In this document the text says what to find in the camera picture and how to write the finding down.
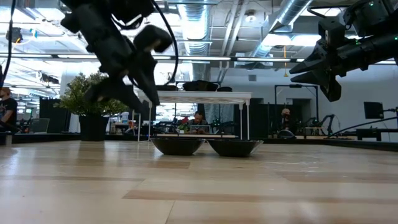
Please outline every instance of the green leaves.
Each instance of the green leaves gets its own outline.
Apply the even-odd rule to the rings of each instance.
[[[114,115],[127,111],[127,106],[118,100],[97,103],[90,103],[84,100],[83,95],[89,87],[99,83],[104,78],[106,78],[106,75],[100,72],[93,73],[89,77],[85,77],[84,74],[80,73],[68,84],[65,94],[60,97],[61,103],[55,106],[66,108],[71,113],[79,116]]]

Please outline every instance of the black shirt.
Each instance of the black shirt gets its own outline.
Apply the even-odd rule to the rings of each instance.
[[[7,111],[13,111],[11,117],[6,121],[7,124],[15,126],[17,124],[17,106],[18,103],[12,98],[0,101],[0,119],[6,115]]]

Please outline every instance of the desk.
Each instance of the desk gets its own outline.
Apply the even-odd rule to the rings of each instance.
[[[356,137],[358,140],[362,140],[362,138],[376,138],[376,141],[381,141],[381,133],[398,133],[398,129],[396,128],[357,129]]]
[[[158,91],[159,100],[161,103],[203,103],[203,104],[238,104],[241,112],[241,139],[243,139],[242,130],[242,110],[243,104],[248,108],[248,139],[249,135],[249,105],[252,93],[238,93],[238,92],[209,92],[209,91]],[[141,101],[149,102],[149,125],[150,113],[152,109],[152,102],[148,99],[145,93],[141,90],[137,91],[137,95]],[[138,141],[141,131],[141,114],[139,115],[138,126]],[[150,128],[148,131],[148,139],[150,139]]]

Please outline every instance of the white table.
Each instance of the white table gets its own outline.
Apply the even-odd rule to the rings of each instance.
[[[149,131],[148,141],[150,139],[150,114],[152,112],[152,102],[148,99],[143,91],[137,91],[138,97],[141,101],[149,102]],[[249,105],[252,93],[235,93],[235,92],[209,92],[209,91],[158,91],[159,100],[161,103],[203,103],[203,104],[238,104],[241,112],[241,139],[243,138],[242,130],[242,110],[243,104],[248,108],[248,139],[249,133]],[[138,123],[138,141],[140,141],[141,134],[141,114],[139,115]]]

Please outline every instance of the potted plant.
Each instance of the potted plant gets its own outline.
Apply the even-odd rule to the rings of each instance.
[[[188,124],[187,123],[185,123],[185,124],[180,124],[178,127],[177,127],[177,129],[179,130],[179,131],[184,131],[184,133],[187,133],[189,130],[188,130]]]
[[[79,116],[82,141],[104,141],[109,117],[127,110],[127,106],[118,100],[90,103],[84,100],[85,91],[99,83],[106,75],[97,72],[88,77],[80,73],[69,84],[65,94],[60,97],[60,104]]]

